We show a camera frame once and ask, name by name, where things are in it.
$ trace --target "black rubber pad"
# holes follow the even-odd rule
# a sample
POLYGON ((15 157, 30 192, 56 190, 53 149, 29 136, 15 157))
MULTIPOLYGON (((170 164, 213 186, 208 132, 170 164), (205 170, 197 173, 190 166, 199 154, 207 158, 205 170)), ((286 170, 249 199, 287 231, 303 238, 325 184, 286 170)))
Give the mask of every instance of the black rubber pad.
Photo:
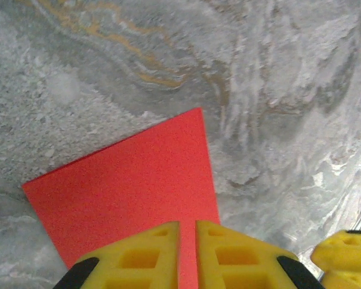
POLYGON ((348 234, 361 234, 361 231, 358 230, 349 230, 347 231, 348 234))
POLYGON ((286 256, 277 260, 297 289, 325 289, 301 262, 286 256))
POLYGON ((53 289, 80 289, 98 262, 98 258, 92 257, 76 263, 53 289))

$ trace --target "gray marble floor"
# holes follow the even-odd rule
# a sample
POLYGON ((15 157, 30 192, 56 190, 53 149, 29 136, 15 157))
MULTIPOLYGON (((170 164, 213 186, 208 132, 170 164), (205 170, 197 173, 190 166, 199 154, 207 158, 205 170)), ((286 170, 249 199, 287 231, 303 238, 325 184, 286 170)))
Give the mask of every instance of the gray marble floor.
POLYGON ((0 288, 66 270, 22 183, 196 106, 223 225, 318 272, 361 207, 361 1, 0 0, 0 288))

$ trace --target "gray stone texture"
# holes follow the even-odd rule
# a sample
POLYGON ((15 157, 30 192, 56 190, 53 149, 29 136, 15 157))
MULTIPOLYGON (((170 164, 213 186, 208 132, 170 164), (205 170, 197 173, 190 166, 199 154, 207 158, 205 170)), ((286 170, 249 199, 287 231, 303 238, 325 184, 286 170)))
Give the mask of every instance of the gray stone texture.
POLYGON ((0 0, 0 288, 66 270, 21 183, 196 106, 222 224, 317 273, 361 205, 361 0, 0 0))

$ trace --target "yellow plastic part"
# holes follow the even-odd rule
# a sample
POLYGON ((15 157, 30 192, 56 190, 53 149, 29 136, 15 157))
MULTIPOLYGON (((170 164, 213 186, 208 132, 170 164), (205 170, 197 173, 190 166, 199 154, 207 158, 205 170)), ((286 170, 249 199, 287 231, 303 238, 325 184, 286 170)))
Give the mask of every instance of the yellow plastic part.
POLYGON ((177 289, 178 236, 168 222, 84 255, 99 263, 81 289, 177 289))
POLYGON ((293 253, 207 221, 196 235, 199 289, 296 289, 277 261, 293 253))
POLYGON ((311 259, 325 272, 361 272, 361 234, 339 231, 317 245, 311 259))
POLYGON ((326 289, 361 289, 361 273, 331 271, 321 283, 326 289))

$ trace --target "red square sheet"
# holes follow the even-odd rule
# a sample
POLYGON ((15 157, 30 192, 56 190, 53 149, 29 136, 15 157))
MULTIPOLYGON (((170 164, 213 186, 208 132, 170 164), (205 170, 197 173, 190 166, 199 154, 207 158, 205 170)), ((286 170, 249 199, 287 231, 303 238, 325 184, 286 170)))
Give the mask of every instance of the red square sheet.
POLYGON ((60 256, 180 221, 180 289, 197 288, 195 221, 219 223, 201 108, 23 185, 60 256))

